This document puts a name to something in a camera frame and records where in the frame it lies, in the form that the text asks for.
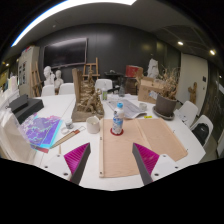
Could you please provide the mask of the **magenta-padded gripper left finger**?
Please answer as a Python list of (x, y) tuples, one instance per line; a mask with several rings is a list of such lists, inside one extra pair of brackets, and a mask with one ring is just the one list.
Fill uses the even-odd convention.
[(76, 185), (81, 181), (91, 148), (85, 143), (65, 155), (57, 154), (46, 162), (42, 168), (56, 176)]

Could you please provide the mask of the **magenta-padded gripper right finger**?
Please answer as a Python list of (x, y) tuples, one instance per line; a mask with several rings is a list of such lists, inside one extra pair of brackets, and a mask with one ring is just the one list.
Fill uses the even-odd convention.
[(180, 169), (179, 165), (167, 154), (158, 155), (137, 143), (133, 144), (132, 153), (144, 185), (150, 184)]

